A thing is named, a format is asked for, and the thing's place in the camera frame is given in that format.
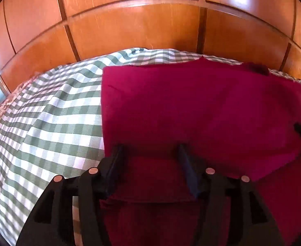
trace red cloth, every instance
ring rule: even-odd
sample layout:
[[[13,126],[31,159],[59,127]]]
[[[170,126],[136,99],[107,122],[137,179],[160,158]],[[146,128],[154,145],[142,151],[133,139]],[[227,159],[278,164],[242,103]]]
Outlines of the red cloth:
[[[299,83],[201,58],[107,67],[101,97],[105,154],[117,143],[129,149],[103,203],[113,246],[190,244],[199,203],[174,156],[178,143],[223,175],[256,181],[288,245],[301,232]]]

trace bed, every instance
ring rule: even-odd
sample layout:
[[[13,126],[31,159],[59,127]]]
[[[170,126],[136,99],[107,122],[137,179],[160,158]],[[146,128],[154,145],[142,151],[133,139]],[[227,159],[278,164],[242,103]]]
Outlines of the bed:
[[[131,48],[59,66],[21,84],[0,105],[0,234],[6,241],[15,245],[55,175],[79,176],[104,157],[100,93],[105,66],[176,63],[201,56],[174,49]],[[270,72],[301,83],[283,72]],[[81,245],[76,199],[73,223],[76,245]]]

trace folded garment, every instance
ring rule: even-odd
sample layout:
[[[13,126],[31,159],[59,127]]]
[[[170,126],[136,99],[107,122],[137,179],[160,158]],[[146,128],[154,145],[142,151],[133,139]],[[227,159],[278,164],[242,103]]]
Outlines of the folded garment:
[[[216,172],[249,176],[287,245],[299,235],[301,138],[293,127],[301,122],[299,83],[263,66],[200,58],[107,67],[101,97],[105,154],[118,143],[128,148],[118,189],[102,203],[113,246],[190,244],[200,203],[184,182],[178,143]]]

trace round bolt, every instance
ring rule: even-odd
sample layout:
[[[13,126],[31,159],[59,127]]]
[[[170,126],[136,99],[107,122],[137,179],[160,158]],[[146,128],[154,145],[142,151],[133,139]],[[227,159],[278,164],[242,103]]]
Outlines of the round bolt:
[[[97,167],[92,167],[89,169],[89,174],[94,175],[98,173],[98,168]]]
[[[213,174],[215,173],[215,170],[214,170],[213,168],[211,168],[211,167],[208,167],[208,168],[205,170],[205,172],[206,172],[207,174],[209,174],[209,175],[213,175]]]
[[[243,182],[250,182],[250,178],[248,176],[242,176],[241,179]]]
[[[63,177],[61,175],[57,175],[54,177],[55,182],[60,182],[62,179],[63,179]]]

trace wooden wall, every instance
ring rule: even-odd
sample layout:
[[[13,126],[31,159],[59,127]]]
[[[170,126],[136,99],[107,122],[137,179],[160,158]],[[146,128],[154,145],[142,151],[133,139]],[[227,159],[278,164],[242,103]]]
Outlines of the wooden wall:
[[[256,62],[301,78],[299,0],[3,0],[0,71],[35,72],[129,47]]]

